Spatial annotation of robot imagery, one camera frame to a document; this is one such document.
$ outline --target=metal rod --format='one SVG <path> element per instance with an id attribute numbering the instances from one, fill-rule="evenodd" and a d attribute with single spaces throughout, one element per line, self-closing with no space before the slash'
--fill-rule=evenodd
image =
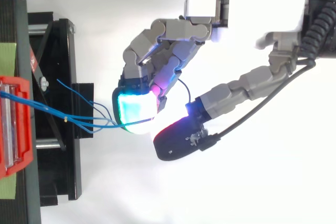
<path id="1" fill-rule="evenodd" d="M 61 148 L 56 138 L 44 138 L 36 140 L 37 149 L 57 149 Z"/>
<path id="2" fill-rule="evenodd" d="M 42 25 L 29 25 L 28 32 L 29 35 L 43 35 L 46 32 L 48 24 Z"/>

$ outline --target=blue wire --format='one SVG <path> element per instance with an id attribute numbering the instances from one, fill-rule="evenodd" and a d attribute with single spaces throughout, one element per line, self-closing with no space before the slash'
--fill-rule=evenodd
<path id="1" fill-rule="evenodd" d="M 96 104 L 96 105 L 99 105 L 99 106 L 102 106 L 104 109 L 106 109 L 106 111 L 107 111 L 107 113 L 108 113 L 108 115 L 109 115 L 109 117 L 110 117 L 110 119 L 112 120 L 112 117 L 111 117 L 111 114 L 110 114 L 110 111 L 108 110 L 108 108 L 106 108 L 103 104 L 101 104 L 101 103 L 98 103 L 98 102 L 92 102 L 92 101 L 90 101 L 90 103 L 92 103 L 92 104 Z"/>
<path id="2" fill-rule="evenodd" d="M 103 117 L 106 118 L 106 116 L 100 111 L 98 110 L 95 106 L 92 105 L 92 103 L 90 103 L 87 99 L 85 99 L 84 96 L 82 96 L 80 93 L 78 93 L 76 90 L 73 90 L 71 87 L 66 86 L 63 82 L 61 82 L 59 79 L 57 79 L 57 81 L 63 85 L 65 88 L 67 88 L 68 90 L 70 90 L 71 92 L 75 93 L 76 95 L 78 95 L 79 97 L 81 97 L 87 104 L 89 104 L 91 107 L 93 107 L 93 109 L 97 110 Z"/>
<path id="3" fill-rule="evenodd" d="M 108 119 L 108 118 L 91 118 L 91 117 L 87 117 L 87 116 L 76 116 L 76 115 L 69 115 L 69 114 L 65 114 L 63 112 L 60 112 L 58 110 L 55 110 L 49 106 L 46 106 L 42 103 L 36 102 L 36 101 L 31 101 L 28 99 L 24 99 L 24 98 L 20 98 L 17 97 L 15 95 L 0 91 L 0 97 L 2 98 L 7 98 L 10 99 L 12 101 L 24 104 L 24 105 L 28 105 L 31 106 L 37 110 L 41 110 L 44 111 L 46 113 L 52 114 L 58 118 L 61 118 L 63 120 L 67 120 L 69 122 L 74 123 L 75 125 L 79 126 L 81 129 L 92 133 L 92 132 L 98 132 L 101 131 L 102 129 L 115 129 L 115 128 L 120 128 L 120 127 L 126 127 L 126 126 L 130 126 L 130 125 L 135 125 L 135 124 L 140 124 L 140 123 L 144 123 L 144 122 L 148 122 L 152 119 L 146 119 L 146 120 L 142 120 L 142 121 L 138 121 L 138 122 L 134 122 L 134 123 L 127 123 L 127 124 L 119 124 L 119 125 L 108 125 L 110 122 L 112 123 L 113 121 Z M 83 119 L 83 120 L 106 120 L 107 124 L 106 125 L 99 125 L 99 124 L 91 124 L 91 123 L 86 123 L 86 122 L 82 122 L 82 121 L 78 121 L 75 119 Z M 84 126 L 87 127 L 96 127 L 99 128 L 99 130 L 97 131 L 90 131 L 89 129 L 85 128 Z"/>

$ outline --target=glowing fingertip sensor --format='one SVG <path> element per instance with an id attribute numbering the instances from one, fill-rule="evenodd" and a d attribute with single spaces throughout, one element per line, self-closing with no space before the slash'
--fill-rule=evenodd
<path id="1" fill-rule="evenodd" d="M 157 115 L 157 103 L 155 94 L 150 91 L 147 94 L 125 93 L 123 89 L 116 89 L 112 96 L 113 112 L 118 124 L 127 124 L 154 118 Z M 152 121 L 128 125 L 124 129 L 134 134 L 150 132 Z"/>

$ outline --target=green tape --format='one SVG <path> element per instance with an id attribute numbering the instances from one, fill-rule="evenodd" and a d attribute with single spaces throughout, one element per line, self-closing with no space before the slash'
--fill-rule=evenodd
<path id="1" fill-rule="evenodd" d="M 0 199 L 15 199 L 16 174 L 0 179 Z"/>
<path id="2" fill-rule="evenodd" d="M 16 43 L 0 43 L 0 76 L 14 76 L 15 55 Z M 0 179 L 0 199 L 15 199 L 15 190 L 16 174 Z"/>
<path id="3" fill-rule="evenodd" d="M 16 43 L 0 43 L 0 76 L 14 76 Z"/>

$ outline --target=black cable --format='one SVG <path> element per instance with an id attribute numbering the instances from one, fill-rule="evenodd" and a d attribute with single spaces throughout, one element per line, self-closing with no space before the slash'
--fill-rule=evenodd
<path id="1" fill-rule="evenodd" d="M 315 60 L 336 22 L 336 0 L 327 0 L 302 39 L 299 57 Z"/>
<path id="2" fill-rule="evenodd" d="M 230 127 L 228 127 L 226 130 L 218 133 L 218 137 L 221 138 L 225 136 L 226 134 L 233 131 L 238 126 L 242 125 L 246 120 L 248 120 L 251 116 L 253 116 L 255 113 L 257 113 L 261 108 L 263 108 L 269 101 L 271 101 L 281 90 L 283 90 L 288 84 L 290 84 L 292 81 L 294 81 L 296 78 L 298 78 L 303 73 L 309 71 L 310 69 L 314 68 L 316 66 L 315 61 L 311 61 L 310 65 L 305 66 L 304 68 L 297 71 L 295 74 L 293 74 L 290 78 L 288 78 L 285 82 L 283 82 L 279 87 L 277 87 L 268 97 L 266 97 L 260 104 L 258 104 L 254 109 L 252 109 L 249 113 L 247 113 L 245 116 L 243 116 L 241 119 L 239 119 L 237 122 L 232 124 Z"/>
<path id="3" fill-rule="evenodd" d="M 179 79 L 179 82 L 182 83 L 182 84 L 185 86 L 185 88 L 187 89 L 187 91 L 188 91 L 188 95 L 189 95 L 189 103 L 191 103 L 191 94 L 190 94 L 190 90 L 189 90 L 187 84 L 185 84 L 185 83 L 184 83 L 182 80 L 180 80 L 180 79 Z"/>

